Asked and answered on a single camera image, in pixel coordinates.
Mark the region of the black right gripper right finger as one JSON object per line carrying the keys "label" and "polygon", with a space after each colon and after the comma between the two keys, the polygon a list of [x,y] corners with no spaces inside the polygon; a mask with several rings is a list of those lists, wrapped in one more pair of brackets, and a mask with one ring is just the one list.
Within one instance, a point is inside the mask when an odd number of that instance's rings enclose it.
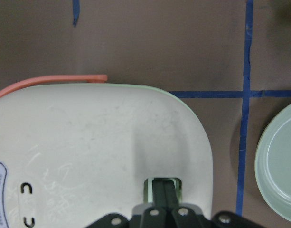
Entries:
{"label": "black right gripper right finger", "polygon": [[167,210],[173,210],[179,205],[176,187],[173,181],[167,180],[163,183],[165,203],[164,207]]}

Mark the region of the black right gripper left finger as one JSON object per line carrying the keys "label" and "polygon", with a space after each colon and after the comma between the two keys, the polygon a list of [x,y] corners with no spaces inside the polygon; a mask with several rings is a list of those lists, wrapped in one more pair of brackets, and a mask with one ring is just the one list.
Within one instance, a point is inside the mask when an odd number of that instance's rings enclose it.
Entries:
{"label": "black right gripper left finger", "polygon": [[158,179],[152,181],[153,204],[157,207],[166,208],[167,200],[165,195],[164,182]]}

